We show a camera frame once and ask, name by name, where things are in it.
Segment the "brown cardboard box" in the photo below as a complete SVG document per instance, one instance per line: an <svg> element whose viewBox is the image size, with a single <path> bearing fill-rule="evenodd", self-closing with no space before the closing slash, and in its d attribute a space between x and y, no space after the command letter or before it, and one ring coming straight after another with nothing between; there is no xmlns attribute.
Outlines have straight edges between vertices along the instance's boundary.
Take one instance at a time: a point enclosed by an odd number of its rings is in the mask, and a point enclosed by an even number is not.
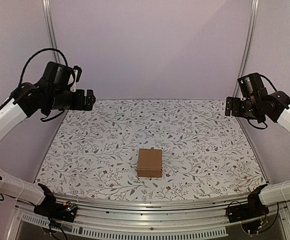
<svg viewBox="0 0 290 240"><path fill-rule="evenodd" d="M162 150L141 148L138 154L137 175L140 178L162 177Z"/></svg>

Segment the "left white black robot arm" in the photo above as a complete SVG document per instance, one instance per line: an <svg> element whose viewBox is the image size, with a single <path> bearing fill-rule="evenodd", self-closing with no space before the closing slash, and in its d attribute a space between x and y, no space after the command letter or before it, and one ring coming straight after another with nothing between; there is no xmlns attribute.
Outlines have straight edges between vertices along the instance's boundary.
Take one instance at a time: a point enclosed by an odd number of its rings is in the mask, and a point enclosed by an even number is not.
<svg viewBox="0 0 290 240"><path fill-rule="evenodd" d="M35 84L22 83L0 107L0 142L12 129L36 111L50 120L52 110L91 111L95 103L93 90L76 89L82 69L56 62L48 62L42 78ZM70 201L57 203L54 193L41 183L29 183L0 169L0 195L28 202L34 213L67 222L73 222L77 205Z"/></svg>

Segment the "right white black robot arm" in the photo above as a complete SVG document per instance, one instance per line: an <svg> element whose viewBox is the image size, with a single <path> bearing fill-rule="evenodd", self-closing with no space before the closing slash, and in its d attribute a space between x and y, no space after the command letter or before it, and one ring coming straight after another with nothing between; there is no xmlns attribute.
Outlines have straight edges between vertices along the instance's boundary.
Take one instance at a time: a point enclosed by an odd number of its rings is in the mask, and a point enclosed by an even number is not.
<svg viewBox="0 0 290 240"><path fill-rule="evenodd" d="M242 98L226 99L225 115L256 120L262 124L269 118L290 133L290 97L283 91L269 94L263 84L264 75L257 72L238 78ZM264 184L253 190L242 206L227 208L229 217L239 220L268 214L268 206L290 202L290 180L278 184Z"/></svg>

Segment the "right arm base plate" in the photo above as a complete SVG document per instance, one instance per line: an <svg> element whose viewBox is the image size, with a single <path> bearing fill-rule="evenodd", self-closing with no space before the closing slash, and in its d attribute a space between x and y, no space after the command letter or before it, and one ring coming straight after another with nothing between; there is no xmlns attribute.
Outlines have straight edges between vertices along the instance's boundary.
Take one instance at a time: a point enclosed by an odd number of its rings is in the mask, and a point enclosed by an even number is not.
<svg viewBox="0 0 290 240"><path fill-rule="evenodd" d="M250 206L248 203L232 201L226 208L225 214L230 223L241 222L267 215L269 209L265 205Z"/></svg>

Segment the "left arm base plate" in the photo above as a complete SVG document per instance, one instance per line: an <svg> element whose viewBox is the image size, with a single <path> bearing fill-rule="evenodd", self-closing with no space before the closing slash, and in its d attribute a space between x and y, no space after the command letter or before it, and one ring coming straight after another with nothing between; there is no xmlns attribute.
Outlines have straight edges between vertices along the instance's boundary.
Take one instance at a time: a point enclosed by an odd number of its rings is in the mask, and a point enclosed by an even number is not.
<svg viewBox="0 0 290 240"><path fill-rule="evenodd" d="M54 220L73 223L78 205L71 201L56 202L55 198L45 198L40 205L34 207L34 213Z"/></svg>

